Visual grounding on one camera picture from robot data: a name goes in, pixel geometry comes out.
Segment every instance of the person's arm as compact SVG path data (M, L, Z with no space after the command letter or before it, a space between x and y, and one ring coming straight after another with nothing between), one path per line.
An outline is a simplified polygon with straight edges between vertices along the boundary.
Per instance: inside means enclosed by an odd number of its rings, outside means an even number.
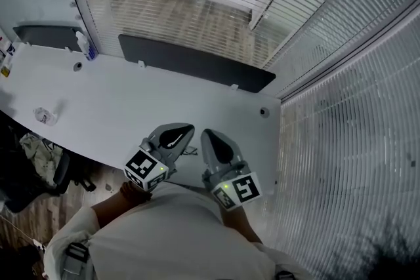
M92 207L101 228L123 213L147 202L152 194L136 187L132 182L126 184L115 195Z
M224 226L231 228L243 235L250 243L261 243L261 239L254 232L248 222L247 215L242 207L226 211L220 207Z

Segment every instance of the person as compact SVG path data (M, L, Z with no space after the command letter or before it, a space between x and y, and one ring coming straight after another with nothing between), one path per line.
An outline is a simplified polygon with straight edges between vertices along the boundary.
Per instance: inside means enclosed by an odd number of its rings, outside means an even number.
M226 212L198 191L162 182L149 193L124 182L52 238L46 274L50 280L312 278L261 243L243 208Z

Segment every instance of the bottle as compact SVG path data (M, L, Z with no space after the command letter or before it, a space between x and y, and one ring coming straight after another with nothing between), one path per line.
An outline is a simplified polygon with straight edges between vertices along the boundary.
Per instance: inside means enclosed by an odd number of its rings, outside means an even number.
M0 28L0 49L5 54L10 54L11 56L13 56L13 54L16 52L11 41L7 38L5 32L3 32L1 28Z
M95 48L91 46L87 38L80 31L76 32L77 44L79 45L82 53L86 56L88 61L93 61L98 53Z

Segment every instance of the white desk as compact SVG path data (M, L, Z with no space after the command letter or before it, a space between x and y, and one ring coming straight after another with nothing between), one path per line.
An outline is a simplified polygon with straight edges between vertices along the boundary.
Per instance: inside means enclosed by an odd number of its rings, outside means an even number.
M73 71L82 62L79 72ZM35 120L33 109L64 104L57 124ZM270 110L263 119L260 108ZM270 193L278 162L280 101L225 85L99 55L20 45L8 78L0 78L0 109L37 134L90 159L122 169L127 152L158 125L191 123L198 156L181 156L172 181L202 186L200 134L224 132L240 146Z

